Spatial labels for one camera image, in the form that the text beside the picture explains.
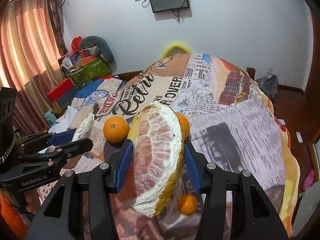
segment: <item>metal chain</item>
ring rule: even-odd
[[[8,158],[9,154],[12,152],[12,149],[14,147],[14,144],[16,143],[16,134],[13,133],[12,142],[9,146],[9,148],[5,151],[5,153],[0,157],[0,165],[3,164],[6,159]]]

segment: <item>bedspread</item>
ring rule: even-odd
[[[279,213],[288,235],[292,234],[300,169],[291,155],[287,131],[273,115],[272,103],[244,71],[220,58],[194,53],[160,60],[122,88],[120,81],[104,82],[72,103],[79,112],[70,128],[78,127],[88,113],[95,115],[90,136],[94,146],[75,167],[77,173],[108,161],[119,150],[120,146],[110,145],[102,134],[108,118],[118,115],[130,125],[135,114],[157,100],[188,118],[189,138],[209,162],[226,171],[251,171]],[[186,193],[198,200],[197,211],[189,216],[180,214],[176,206]],[[195,193],[184,167],[170,203],[153,219],[125,208],[115,195],[111,203],[120,239],[194,239],[204,196]],[[224,239],[230,235],[231,210],[232,196],[228,192]],[[89,230],[86,225],[87,238]]]

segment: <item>wooden door frame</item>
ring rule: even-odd
[[[314,101],[316,98],[312,98],[310,96],[310,86],[311,86],[311,79],[312,75],[315,73],[316,65],[318,62],[320,62],[320,29],[319,29],[319,22],[317,21],[315,15],[311,11],[311,18],[312,18],[312,26],[313,26],[313,53],[312,53],[312,63],[311,63],[311,69],[309,73],[308,83],[305,89],[305,97],[308,101]]]
[[[317,156],[316,148],[315,148],[315,144],[318,140],[320,140],[320,128],[317,130],[316,134],[314,135],[314,137],[311,140],[311,143],[308,145],[308,152],[311,155],[312,165],[313,165],[313,169],[315,171],[315,180],[316,181],[320,180],[320,160]]]

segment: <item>red box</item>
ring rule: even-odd
[[[47,93],[50,102],[56,102],[65,92],[74,86],[71,78],[61,81],[54,89]]]

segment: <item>blue gripper pad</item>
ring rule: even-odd
[[[124,185],[125,178],[127,176],[127,172],[130,166],[132,153],[133,153],[133,142],[132,140],[126,140],[123,147],[125,147],[121,162],[119,164],[118,170],[117,170],[117,181],[116,181],[116,191],[117,193],[122,189]]]
[[[69,143],[72,141],[72,138],[75,132],[76,132],[76,129],[73,129],[73,130],[52,135],[51,139],[48,140],[48,143],[53,146],[59,146],[65,143]]]
[[[189,179],[193,189],[200,194],[201,184],[200,184],[200,173],[197,169],[196,163],[192,157],[191,149],[189,148],[187,142],[184,142],[184,163],[187,168]]]

